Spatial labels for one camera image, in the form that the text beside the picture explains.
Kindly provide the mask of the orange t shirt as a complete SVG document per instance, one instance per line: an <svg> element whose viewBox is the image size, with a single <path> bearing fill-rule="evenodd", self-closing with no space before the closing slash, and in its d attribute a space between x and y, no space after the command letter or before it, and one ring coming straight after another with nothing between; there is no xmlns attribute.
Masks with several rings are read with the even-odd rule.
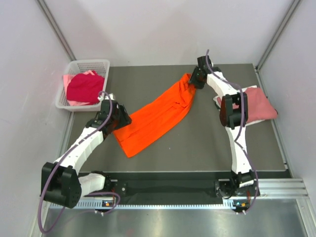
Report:
<svg viewBox="0 0 316 237"><path fill-rule="evenodd" d="M190 111L196 88L185 73L156 100L134 112L131 124L114 132L128 158L146 149L175 127Z"/></svg>

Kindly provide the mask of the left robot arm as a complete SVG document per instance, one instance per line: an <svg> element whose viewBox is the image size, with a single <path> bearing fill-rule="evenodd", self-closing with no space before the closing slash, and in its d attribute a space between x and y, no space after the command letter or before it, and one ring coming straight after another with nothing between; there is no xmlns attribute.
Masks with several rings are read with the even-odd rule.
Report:
<svg viewBox="0 0 316 237"><path fill-rule="evenodd" d="M98 192L108 195L114 188L109 175L92 171L79 176L79 172L92 152L115 130L130 125L131 117L125 106L115 100L104 100L101 110L85 125L79 138L64 155L47 162L41 170L41 196L43 200L74 208L79 200Z"/></svg>

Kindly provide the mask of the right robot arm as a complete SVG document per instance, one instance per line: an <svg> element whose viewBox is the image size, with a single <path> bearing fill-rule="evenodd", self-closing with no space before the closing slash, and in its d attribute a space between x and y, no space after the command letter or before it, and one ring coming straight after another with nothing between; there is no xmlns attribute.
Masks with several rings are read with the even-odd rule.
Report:
<svg viewBox="0 0 316 237"><path fill-rule="evenodd" d="M248 100L242 88L225 79L218 67L215 67L209 56L197 58L197 66L189 79L196 89L209 85L221 99L219 119L229 137L232 168L230 184L219 184L217 193L226 199L243 195L254 185L257 172L249 160L246 148L246 122L248 120Z"/></svg>

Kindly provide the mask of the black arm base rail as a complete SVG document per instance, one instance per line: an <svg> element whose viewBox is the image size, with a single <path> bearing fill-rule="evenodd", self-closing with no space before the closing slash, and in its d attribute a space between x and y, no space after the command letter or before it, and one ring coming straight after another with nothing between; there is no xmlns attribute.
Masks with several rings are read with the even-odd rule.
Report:
<svg viewBox="0 0 316 237"><path fill-rule="evenodd" d="M230 171L110 172L102 191L120 195L121 205L220 204L223 198L261 198L265 179L289 179L288 171L260 171L254 184L237 185Z"/></svg>

